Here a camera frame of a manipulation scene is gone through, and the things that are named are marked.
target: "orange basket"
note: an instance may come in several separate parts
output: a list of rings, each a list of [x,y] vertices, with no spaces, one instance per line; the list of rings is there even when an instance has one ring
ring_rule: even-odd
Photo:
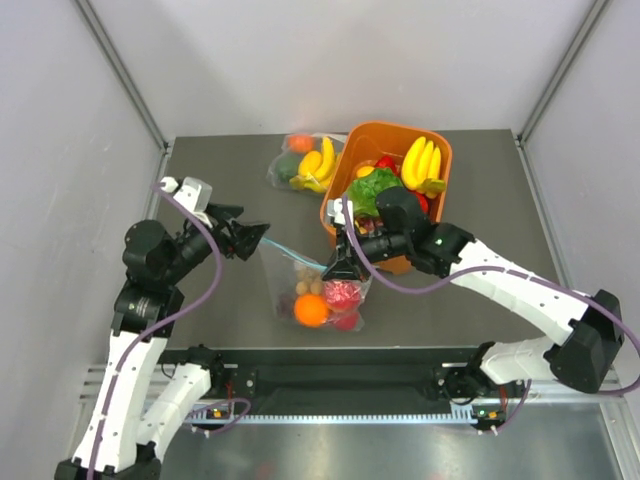
[[[329,243],[332,246],[336,244],[336,230],[324,221],[327,201],[340,198],[356,178],[356,171],[365,165],[374,165],[383,155],[389,155],[400,167],[407,151],[419,137],[425,137],[427,141],[432,140],[436,146],[440,147],[442,153],[440,178],[447,182],[448,189],[453,151],[449,142],[437,133],[385,122],[363,123],[351,131],[342,151],[340,163],[336,167],[336,173],[320,207],[320,221],[329,235]],[[444,191],[435,199],[429,200],[429,217],[432,222],[440,221],[446,196],[447,192]],[[406,273],[411,269],[411,264],[405,257],[385,260],[378,265],[382,270],[394,274]]]

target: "orange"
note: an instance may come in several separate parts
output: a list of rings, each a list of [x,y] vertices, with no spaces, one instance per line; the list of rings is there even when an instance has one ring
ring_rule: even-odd
[[[298,322],[307,327],[319,327],[329,318],[329,307],[322,295],[307,293],[300,295],[293,306]]]
[[[313,150],[315,139],[311,135],[289,135],[287,145],[289,150],[295,153],[308,153]]]

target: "red pepper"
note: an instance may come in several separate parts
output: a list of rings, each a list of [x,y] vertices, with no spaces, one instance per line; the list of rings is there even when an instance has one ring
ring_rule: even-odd
[[[429,213],[429,202],[427,202],[427,199],[424,195],[422,195],[420,192],[411,192],[413,193],[416,197],[418,197],[418,201],[420,202],[420,208],[422,209],[422,211],[424,213]]]
[[[400,175],[400,169],[389,155],[380,158],[374,165],[375,168],[390,168],[394,175]]]

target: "gray table surface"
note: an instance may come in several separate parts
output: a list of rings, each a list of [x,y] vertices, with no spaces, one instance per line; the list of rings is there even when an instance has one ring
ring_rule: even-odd
[[[454,152],[443,221],[474,233],[491,248],[539,275],[555,280],[529,185],[508,130],[445,131]],[[244,220],[271,223],[268,236],[320,262],[330,254],[319,221],[320,196],[276,190],[265,180],[280,150],[281,135],[189,137],[176,140],[168,175],[202,178],[212,201],[243,205]],[[169,231],[182,219],[168,205],[158,212]],[[211,259],[185,278],[185,304],[208,287]],[[421,286],[434,281],[412,272],[395,280]],[[219,289],[181,319],[169,346],[204,343],[217,348],[434,347],[517,341],[538,331],[474,292],[449,286],[429,296],[401,295],[374,283],[361,308],[360,332],[313,330],[281,324],[272,315],[259,255],[224,262]]]

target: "green lettuce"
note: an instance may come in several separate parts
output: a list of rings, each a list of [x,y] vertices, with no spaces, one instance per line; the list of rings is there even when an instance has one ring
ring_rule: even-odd
[[[347,189],[347,196],[353,202],[353,213],[378,217],[376,196],[387,188],[402,185],[402,180],[389,168],[376,168],[366,177],[356,178]]]

